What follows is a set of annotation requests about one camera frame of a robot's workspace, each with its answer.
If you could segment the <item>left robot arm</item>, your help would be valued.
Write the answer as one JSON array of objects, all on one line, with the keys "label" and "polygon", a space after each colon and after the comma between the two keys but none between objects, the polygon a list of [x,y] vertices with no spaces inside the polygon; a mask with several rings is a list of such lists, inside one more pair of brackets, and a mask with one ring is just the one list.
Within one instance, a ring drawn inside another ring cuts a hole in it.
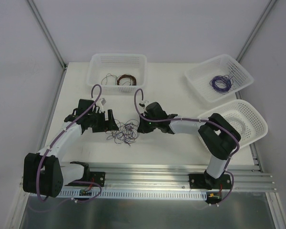
[{"label": "left robot arm", "polygon": [[117,131],[111,109],[104,111],[106,100],[80,99],[78,107],[64,119],[62,128],[52,142],[37,153],[28,153],[24,158],[23,190],[56,197],[63,186],[70,184],[87,185],[92,181],[88,163],[72,161],[61,166],[61,160],[72,144],[91,129],[93,133]]}]

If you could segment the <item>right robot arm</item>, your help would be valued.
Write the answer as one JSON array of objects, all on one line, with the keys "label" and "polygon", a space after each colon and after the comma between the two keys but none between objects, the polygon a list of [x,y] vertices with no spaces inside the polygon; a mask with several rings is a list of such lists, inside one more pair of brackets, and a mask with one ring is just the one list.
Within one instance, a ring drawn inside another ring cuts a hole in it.
[{"label": "right robot arm", "polygon": [[218,113],[208,119],[193,119],[167,114],[158,102],[139,103],[144,112],[139,114],[137,131],[147,134],[159,129],[165,134],[198,135],[212,154],[209,165],[196,185],[211,190],[221,184],[232,153],[239,150],[240,134]]}]

